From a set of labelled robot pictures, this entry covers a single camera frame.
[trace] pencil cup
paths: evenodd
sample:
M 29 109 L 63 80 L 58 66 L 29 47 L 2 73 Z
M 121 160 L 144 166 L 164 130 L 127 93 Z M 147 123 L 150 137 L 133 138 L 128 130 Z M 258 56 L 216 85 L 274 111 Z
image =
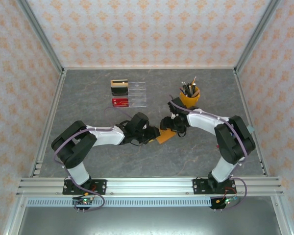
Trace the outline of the pencil cup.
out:
M 196 106 L 196 103 L 198 101 L 200 97 L 200 93 L 198 93 L 198 95 L 196 95 L 195 97 L 191 98 L 191 97 L 186 97 L 182 92 L 180 93 L 180 98 L 183 102 L 183 104 L 189 109 L 192 106 Z

